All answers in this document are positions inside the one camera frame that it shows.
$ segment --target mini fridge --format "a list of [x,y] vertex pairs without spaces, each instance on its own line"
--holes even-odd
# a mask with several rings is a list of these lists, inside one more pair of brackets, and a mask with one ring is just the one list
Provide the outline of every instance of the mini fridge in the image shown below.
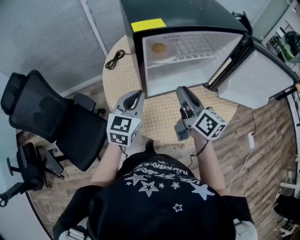
[[197,86],[259,108],[298,83],[233,14],[214,0],[120,0],[147,98]]

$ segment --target yellow tape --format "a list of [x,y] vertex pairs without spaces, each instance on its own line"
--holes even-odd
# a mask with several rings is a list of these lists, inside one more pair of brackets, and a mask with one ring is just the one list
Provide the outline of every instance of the yellow tape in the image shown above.
[[139,31],[154,29],[154,28],[165,28],[166,25],[161,18],[157,18],[157,19],[144,20],[140,22],[133,22],[131,24],[131,27],[133,29],[133,32],[139,32]]

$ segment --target hand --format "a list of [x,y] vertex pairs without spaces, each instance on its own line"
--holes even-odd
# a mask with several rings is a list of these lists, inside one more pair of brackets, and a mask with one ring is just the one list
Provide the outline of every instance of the hand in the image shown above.
[[203,137],[202,134],[198,133],[195,129],[191,128],[190,133],[194,141],[197,142],[197,144],[206,143],[207,139]]

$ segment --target wall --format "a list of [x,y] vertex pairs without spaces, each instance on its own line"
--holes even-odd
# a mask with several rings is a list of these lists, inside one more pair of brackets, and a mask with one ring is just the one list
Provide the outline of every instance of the wall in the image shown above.
[[[8,81],[8,77],[0,72],[0,96]],[[22,182],[19,173],[12,177],[8,172],[6,158],[11,165],[16,162],[15,129],[8,123],[8,117],[0,110],[0,193],[7,191],[16,182]],[[5,240],[48,240],[46,232],[38,222],[25,195],[12,198],[5,208],[0,208],[0,235]]]
[[243,11],[245,11],[253,26],[270,0],[217,0],[217,2],[222,4],[230,12],[234,11],[242,14]]
[[270,0],[253,26],[253,36],[263,40],[288,8],[286,0]]
[[297,4],[296,12],[292,11],[286,18],[286,21],[290,24],[290,26],[300,34],[300,5]]

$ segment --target black office chair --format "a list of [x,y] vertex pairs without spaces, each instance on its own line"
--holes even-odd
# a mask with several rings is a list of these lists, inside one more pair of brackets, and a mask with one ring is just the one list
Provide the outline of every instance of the black office chair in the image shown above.
[[61,97],[36,70],[27,76],[13,73],[1,99],[12,127],[56,141],[81,171],[94,162],[106,140],[107,122],[93,112],[95,105],[81,94]]
[[13,172],[21,173],[24,182],[14,184],[5,193],[0,194],[0,207],[6,207],[9,200],[19,193],[38,191],[43,188],[44,183],[47,185],[46,166],[43,166],[43,162],[38,157],[40,157],[39,152],[35,151],[33,144],[30,142],[23,147],[20,146],[17,151],[19,168],[12,167],[9,158],[7,158],[10,175],[13,176]]

